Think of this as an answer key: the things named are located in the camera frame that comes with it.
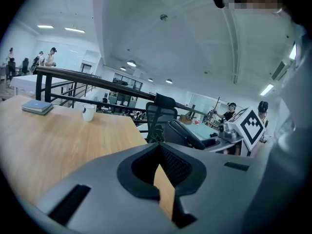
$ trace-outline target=office room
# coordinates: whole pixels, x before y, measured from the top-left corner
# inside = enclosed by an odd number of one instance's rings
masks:
[[[298,223],[312,53],[292,2],[304,1],[20,1],[1,32],[0,167],[30,229]]]

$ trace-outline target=ceiling light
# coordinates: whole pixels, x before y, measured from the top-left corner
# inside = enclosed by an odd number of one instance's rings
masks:
[[[129,66],[132,66],[132,67],[136,67],[136,66],[137,66],[137,64],[136,64],[136,62],[135,62],[134,60],[128,61],[127,64],[128,64]]]
[[[54,29],[53,26],[51,25],[37,25],[39,28],[44,28],[44,29]]]
[[[291,54],[289,55],[289,58],[290,59],[295,59],[296,58],[296,55],[297,55],[297,48],[296,48],[296,44],[293,46],[293,48],[292,48],[292,52],[291,52]]]
[[[260,94],[261,96],[265,96],[274,86],[272,84],[269,84],[265,90]]]
[[[71,29],[71,28],[65,28],[66,30],[70,30],[70,31],[76,31],[76,32],[80,32],[80,33],[85,33],[84,30],[79,30],[79,29]]]

